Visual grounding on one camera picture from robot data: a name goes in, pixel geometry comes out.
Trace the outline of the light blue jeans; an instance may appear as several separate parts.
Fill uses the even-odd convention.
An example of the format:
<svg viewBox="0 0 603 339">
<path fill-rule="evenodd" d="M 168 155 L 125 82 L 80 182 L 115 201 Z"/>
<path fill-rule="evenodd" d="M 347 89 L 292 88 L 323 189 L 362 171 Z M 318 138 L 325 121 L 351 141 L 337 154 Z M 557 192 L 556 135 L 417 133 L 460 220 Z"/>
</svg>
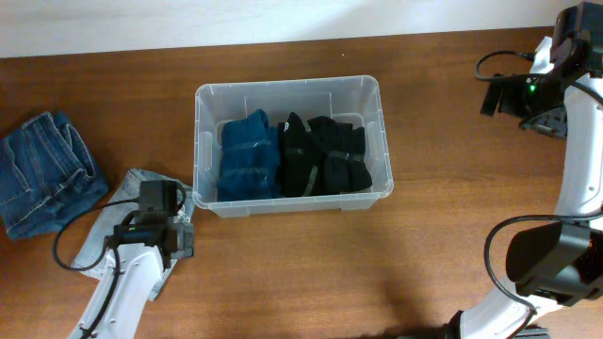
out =
<svg viewBox="0 0 603 339">
<path fill-rule="evenodd" d="M 175 220 L 178 223 L 190 223 L 194 212 L 194 202 L 192 200 L 192 187 L 185 185 L 181 181 L 150 171 L 146 169 L 130 169 L 126 172 L 122 183 L 117 188 L 115 193 L 109 199 L 110 202 L 124 201 L 134 199 L 139 195 L 139 185 L 144 181 L 155 181 L 155 180 L 169 180 L 175 181 L 183 186 L 186 191 L 187 197 L 184 205 L 178 211 Z M 99 217 L 93 223 L 89 235 L 86 238 L 81 250 L 73 259 L 71 266 L 73 267 L 84 267 L 91 265 L 99 256 L 104 238 L 107 235 L 112 234 L 113 226 L 118 224 L 124 219 L 124 217 L 131 211 L 136 209 L 134 203 L 127 203 L 109 207 L 104 209 Z M 161 279 L 157 282 L 150 295 L 149 301 L 155 301 L 160 293 L 162 292 L 165 283 L 171 275 L 172 270 L 176 267 L 178 259 L 171 260 L 171 267 L 166 268 L 162 273 Z"/>
</svg>

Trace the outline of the teal blue garment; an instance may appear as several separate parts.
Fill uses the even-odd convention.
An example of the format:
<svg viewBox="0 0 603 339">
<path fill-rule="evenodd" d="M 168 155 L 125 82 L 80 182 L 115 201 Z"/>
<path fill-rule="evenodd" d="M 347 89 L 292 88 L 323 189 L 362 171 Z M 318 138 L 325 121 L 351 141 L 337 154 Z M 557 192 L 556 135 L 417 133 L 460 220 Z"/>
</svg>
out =
<svg viewBox="0 0 603 339">
<path fill-rule="evenodd" d="M 221 132 L 219 202 L 277 199 L 281 188 L 278 129 L 267 113 L 255 110 L 243 120 L 227 122 Z"/>
</svg>

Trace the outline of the large black garment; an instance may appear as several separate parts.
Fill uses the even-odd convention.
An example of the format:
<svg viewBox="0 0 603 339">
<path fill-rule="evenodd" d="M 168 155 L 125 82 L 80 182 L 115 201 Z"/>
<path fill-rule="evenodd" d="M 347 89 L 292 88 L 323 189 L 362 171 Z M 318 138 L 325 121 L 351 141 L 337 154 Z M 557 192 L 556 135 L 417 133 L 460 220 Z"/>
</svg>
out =
<svg viewBox="0 0 603 339">
<path fill-rule="evenodd" d="M 282 195 L 286 198 L 319 196 L 323 193 L 323 152 L 304 121 L 291 112 L 278 124 Z"/>
</svg>

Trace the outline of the small black garment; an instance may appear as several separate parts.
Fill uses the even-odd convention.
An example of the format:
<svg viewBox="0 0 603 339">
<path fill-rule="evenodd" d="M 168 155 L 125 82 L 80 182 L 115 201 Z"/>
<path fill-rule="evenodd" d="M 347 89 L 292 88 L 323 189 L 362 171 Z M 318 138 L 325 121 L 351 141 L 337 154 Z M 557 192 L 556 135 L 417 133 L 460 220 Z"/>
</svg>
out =
<svg viewBox="0 0 603 339">
<path fill-rule="evenodd" d="M 370 188 L 373 182 L 365 163 L 365 128 L 324 116 L 308 124 L 311 139 L 322 152 L 323 193 L 335 195 Z"/>
</svg>

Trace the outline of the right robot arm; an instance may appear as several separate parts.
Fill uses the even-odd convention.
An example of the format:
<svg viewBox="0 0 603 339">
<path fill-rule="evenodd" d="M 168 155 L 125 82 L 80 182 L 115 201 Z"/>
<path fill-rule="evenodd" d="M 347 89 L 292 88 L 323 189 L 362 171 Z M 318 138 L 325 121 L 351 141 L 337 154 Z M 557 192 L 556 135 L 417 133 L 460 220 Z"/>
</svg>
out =
<svg viewBox="0 0 603 339">
<path fill-rule="evenodd" d="M 551 215 L 508 218 L 487 235 L 494 289 L 459 311 L 443 338 L 546 338 L 539 317 L 602 296 L 602 7 L 581 2 L 557 17 L 528 73 L 484 76 L 481 112 L 565 140 L 560 196 Z"/>
</svg>

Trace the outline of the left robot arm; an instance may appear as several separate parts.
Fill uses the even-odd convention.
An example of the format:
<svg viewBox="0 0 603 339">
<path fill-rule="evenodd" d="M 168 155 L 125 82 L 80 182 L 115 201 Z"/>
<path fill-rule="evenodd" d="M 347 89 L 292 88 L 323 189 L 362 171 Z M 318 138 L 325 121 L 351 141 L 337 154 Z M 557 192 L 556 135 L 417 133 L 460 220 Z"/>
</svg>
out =
<svg viewBox="0 0 603 339">
<path fill-rule="evenodd" d="M 194 255 L 194 227 L 177 219 L 186 201 L 175 181 L 145 181 L 137 209 L 113 226 L 94 264 L 102 278 L 71 338 L 132 338 L 153 287 L 174 260 Z"/>
</svg>

